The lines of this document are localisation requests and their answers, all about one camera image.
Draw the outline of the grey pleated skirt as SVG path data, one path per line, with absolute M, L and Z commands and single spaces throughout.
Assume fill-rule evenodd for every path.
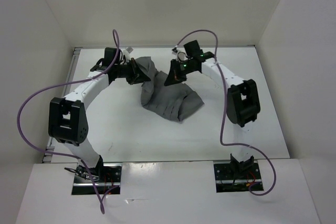
M 166 120 L 182 122 L 204 105 L 197 92 L 184 83 L 165 86 L 167 74 L 157 70 L 151 57 L 140 57 L 135 61 L 151 79 L 142 83 L 140 103 L 143 108 Z

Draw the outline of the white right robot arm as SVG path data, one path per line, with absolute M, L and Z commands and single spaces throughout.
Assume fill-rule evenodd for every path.
M 247 148 L 251 131 L 251 124 L 256 121 L 260 112 L 260 101 L 256 82 L 252 79 L 244 80 L 231 72 L 217 60 L 212 52 L 203 52 L 197 49 L 186 54 L 177 48 L 172 49 L 176 56 L 171 60 L 165 86 L 176 85 L 187 80 L 186 75 L 200 72 L 209 77 L 217 85 L 224 88 L 224 112 L 220 127 L 220 143 L 223 146 L 240 146 L 240 152 L 230 155 L 230 172 L 235 178 L 243 178 L 252 168 L 254 158 Z M 237 143 L 223 142 L 225 121 L 229 119 L 234 124 L 234 133 Z

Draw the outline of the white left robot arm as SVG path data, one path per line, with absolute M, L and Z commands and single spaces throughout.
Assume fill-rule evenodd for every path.
M 49 105 L 49 135 L 78 160 L 74 173 L 93 182 L 102 180 L 108 170 L 88 140 L 86 109 L 117 78 L 124 78 L 130 85 L 151 80 L 133 58 L 124 64 L 101 58 L 90 69 L 84 83 L 62 98 L 53 98 Z

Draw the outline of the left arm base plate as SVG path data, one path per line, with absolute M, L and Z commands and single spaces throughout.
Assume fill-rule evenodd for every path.
M 121 163 L 104 163 L 107 173 L 104 175 L 92 174 L 99 195 L 119 195 L 121 189 Z M 74 174 L 72 195 L 94 195 L 95 190 L 86 169 L 80 165 L 74 168 L 65 168 Z

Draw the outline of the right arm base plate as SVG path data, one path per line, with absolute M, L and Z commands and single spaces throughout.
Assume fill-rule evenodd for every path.
M 257 162 L 239 175 L 234 174 L 229 161 L 215 162 L 213 167 L 217 193 L 249 191 L 249 186 L 252 186 L 252 191 L 264 190 Z

